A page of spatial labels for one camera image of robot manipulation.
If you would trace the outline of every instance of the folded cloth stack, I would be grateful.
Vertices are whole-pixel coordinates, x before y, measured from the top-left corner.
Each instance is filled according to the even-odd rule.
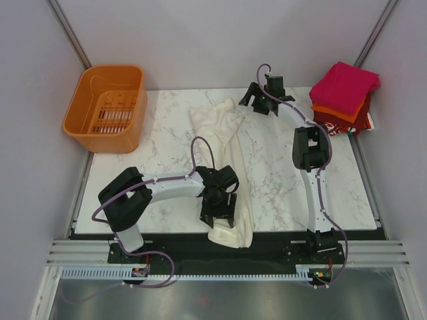
[[[310,91],[314,121],[324,123],[330,135],[373,130],[371,92],[379,86],[378,74],[338,62]]]

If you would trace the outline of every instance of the pink towel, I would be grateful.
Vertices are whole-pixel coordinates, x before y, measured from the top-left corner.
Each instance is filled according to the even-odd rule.
[[[338,62],[310,91],[314,103],[353,115],[366,94],[380,86],[379,75]]]

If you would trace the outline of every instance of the white wall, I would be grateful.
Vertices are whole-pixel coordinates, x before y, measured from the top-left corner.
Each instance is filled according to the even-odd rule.
[[[309,86],[353,63],[387,0],[59,0],[91,62],[135,63],[149,89],[247,87],[271,63]]]
[[[44,0],[0,3],[0,318],[27,319],[85,152],[61,122],[82,67]]]
[[[377,129],[361,135],[391,237],[404,242],[427,301],[427,2],[401,1],[364,68],[380,74]]]

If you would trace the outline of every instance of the marble pattern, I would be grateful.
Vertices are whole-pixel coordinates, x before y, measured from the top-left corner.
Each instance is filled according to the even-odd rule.
[[[310,88],[289,88],[301,110],[312,116]],[[87,181],[76,233],[111,233],[91,214],[99,206],[98,193],[125,168],[142,173],[189,171],[190,141],[194,132],[190,107],[217,105],[231,97],[237,103],[246,89],[150,91],[137,150],[128,155],[96,154]],[[301,231],[308,225],[306,193],[292,164],[294,126],[290,121],[254,113],[237,106],[246,116],[238,136],[250,184],[255,231]],[[333,157],[326,171],[331,217],[345,229],[375,229],[376,224],[356,161],[345,135],[332,138]],[[150,205],[138,222],[143,233],[206,232],[199,220],[201,199],[177,198]]]

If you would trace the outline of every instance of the orange plastic basket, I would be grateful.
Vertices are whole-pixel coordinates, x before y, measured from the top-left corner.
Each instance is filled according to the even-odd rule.
[[[129,153],[139,145],[146,106],[139,67],[92,67],[81,76],[63,129],[89,151]]]

